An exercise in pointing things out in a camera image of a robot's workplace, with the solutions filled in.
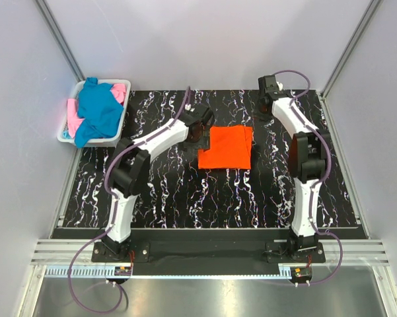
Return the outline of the orange t shirt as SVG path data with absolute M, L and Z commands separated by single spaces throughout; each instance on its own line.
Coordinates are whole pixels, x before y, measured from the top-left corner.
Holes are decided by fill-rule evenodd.
M 208 150 L 198 151 L 199 169 L 251 169 L 253 127 L 213 126 Z

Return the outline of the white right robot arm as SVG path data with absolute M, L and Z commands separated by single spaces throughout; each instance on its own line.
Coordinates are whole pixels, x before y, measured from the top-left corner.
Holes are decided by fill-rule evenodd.
M 258 79 L 257 116 L 277 119 L 291 137 L 287 168 L 295 183 L 295 212 L 286 245 L 279 256 L 295 262 L 317 254 L 316 224 L 320 188 L 331 170 L 331 155 L 324 134 L 297 106 L 297 99 L 283 89 L 275 75 Z

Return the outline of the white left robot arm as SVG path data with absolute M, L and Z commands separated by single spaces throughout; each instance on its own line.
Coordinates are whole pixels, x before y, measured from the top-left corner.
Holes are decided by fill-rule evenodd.
M 208 150 L 213 122 L 209 107 L 188 104 L 175 118 L 146 136 L 120 139 L 105 176 L 105 188 L 112 200 L 106 235 L 101 238 L 114 261 L 123 261 L 129 255 L 133 210 L 147 187 L 151 163 L 175 145 Z

